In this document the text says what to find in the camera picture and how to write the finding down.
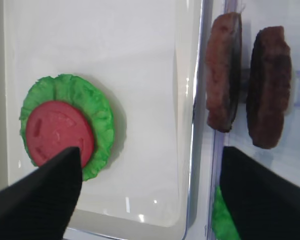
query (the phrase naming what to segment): green lettuce piece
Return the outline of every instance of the green lettuce piece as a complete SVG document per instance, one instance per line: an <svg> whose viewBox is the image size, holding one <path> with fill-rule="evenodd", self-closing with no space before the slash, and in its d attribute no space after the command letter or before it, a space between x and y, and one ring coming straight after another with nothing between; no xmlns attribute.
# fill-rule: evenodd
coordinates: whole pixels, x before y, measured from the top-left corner
<svg viewBox="0 0 300 240"><path fill-rule="evenodd" d="M214 196L212 230L218 240L240 240L219 186L216 188Z"/></svg>
<svg viewBox="0 0 300 240"><path fill-rule="evenodd" d="M29 90L20 112L20 135L24 148L32 160L26 141L29 115L47 101L63 101L79 109L89 122L95 136L95 148L87 165L82 169L83 180L95 178L105 167L115 140L114 115L105 95L79 76L61 74L39 79Z"/></svg>

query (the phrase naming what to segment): red tomato slice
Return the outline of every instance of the red tomato slice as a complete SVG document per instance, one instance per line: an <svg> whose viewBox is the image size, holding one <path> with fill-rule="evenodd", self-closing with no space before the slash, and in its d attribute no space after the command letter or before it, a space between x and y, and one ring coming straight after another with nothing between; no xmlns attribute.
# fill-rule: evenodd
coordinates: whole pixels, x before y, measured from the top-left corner
<svg viewBox="0 0 300 240"><path fill-rule="evenodd" d="M82 168L89 161L95 138L85 116L62 101L48 101L30 114L25 128L26 144L40 167L67 147L79 147Z"/></svg>

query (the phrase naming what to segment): green lettuce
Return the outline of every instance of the green lettuce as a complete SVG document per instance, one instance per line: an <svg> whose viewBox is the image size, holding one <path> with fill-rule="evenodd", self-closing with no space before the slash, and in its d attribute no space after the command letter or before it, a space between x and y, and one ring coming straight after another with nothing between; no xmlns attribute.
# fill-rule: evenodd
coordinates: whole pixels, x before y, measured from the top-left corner
<svg viewBox="0 0 300 240"><path fill-rule="evenodd" d="M219 186L215 190L212 210L212 230L215 238L218 240L240 240Z"/></svg>
<svg viewBox="0 0 300 240"><path fill-rule="evenodd" d="M89 162L82 169L83 180L95 178L106 166L115 140L114 115L109 101L99 89L79 76L61 74L56 78L47 76L39 79L24 99L19 118L24 148L34 166L36 164L29 154L26 141L27 121L31 112L47 101L71 104L86 117L96 138L96 146Z"/></svg>

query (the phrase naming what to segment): white surface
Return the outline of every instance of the white surface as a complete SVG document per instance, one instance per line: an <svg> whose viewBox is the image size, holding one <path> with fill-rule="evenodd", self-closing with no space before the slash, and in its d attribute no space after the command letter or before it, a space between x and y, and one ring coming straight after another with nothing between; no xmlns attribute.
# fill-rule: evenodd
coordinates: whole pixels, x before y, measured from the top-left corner
<svg viewBox="0 0 300 240"><path fill-rule="evenodd" d="M214 131L206 124L203 127L203 139L201 143L201 154L198 185L197 189L194 189L191 197L196 198L194 203L197 204L195 211L195 221L189 227L185 240L204 240L208 237L208 217L209 217L209 197L210 197L210 180L211 180L211 168L212 168L212 155L213 155L213 141ZM91 235L85 232L68 229L65 232L64 238L67 240L105 240L106 238L96 235Z"/></svg>
<svg viewBox="0 0 300 240"><path fill-rule="evenodd" d="M111 164L83 184L70 227L131 240L181 239L200 5L6 0L9 183L35 169L19 136L28 89L42 76L77 74L108 96L117 139Z"/></svg>

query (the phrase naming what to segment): burger patty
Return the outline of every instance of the burger patty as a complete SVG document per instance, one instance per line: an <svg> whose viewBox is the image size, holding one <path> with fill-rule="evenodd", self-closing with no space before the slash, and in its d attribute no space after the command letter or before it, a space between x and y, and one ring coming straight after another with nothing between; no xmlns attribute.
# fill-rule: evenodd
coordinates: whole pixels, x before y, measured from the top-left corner
<svg viewBox="0 0 300 240"><path fill-rule="evenodd" d="M255 146L274 148L281 137L292 78L290 47L282 26L267 27L256 36L252 51L246 115Z"/></svg>
<svg viewBox="0 0 300 240"><path fill-rule="evenodd" d="M219 16L212 25L205 63L207 124L220 132L231 130L237 113L242 52L241 15L231 12Z"/></svg>

